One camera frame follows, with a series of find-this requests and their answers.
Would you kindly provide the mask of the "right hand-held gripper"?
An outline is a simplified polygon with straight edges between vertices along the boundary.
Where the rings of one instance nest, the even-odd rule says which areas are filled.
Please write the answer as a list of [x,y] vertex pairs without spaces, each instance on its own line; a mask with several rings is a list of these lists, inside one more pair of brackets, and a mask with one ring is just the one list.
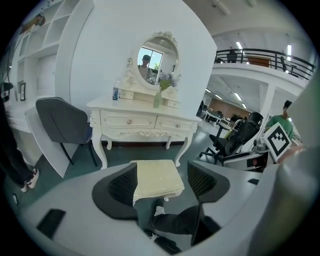
[[262,173],[267,166],[278,163],[291,145],[292,142],[281,124],[276,123],[254,140],[251,151],[224,157],[221,165],[241,171]]

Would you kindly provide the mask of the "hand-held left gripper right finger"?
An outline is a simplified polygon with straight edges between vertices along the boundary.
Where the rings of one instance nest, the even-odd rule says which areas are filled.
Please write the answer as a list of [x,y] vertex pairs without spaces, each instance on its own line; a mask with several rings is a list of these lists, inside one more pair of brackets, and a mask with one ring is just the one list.
[[216,203],[230,189],[230,181],[195,161],[187,162],[188,183],[198,201],[191,245],[195,246],[221,229],[221,226],[204,213],[203,204]]

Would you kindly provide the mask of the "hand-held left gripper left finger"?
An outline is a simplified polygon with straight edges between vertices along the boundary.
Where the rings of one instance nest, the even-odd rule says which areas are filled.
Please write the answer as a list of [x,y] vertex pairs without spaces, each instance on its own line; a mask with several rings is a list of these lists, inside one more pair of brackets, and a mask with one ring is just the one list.
[[137,164],[131,163],[99,180],[93,186],[92,200],[100,211],[112,219],[136,221],[138,213],[133,203],[137,185]]

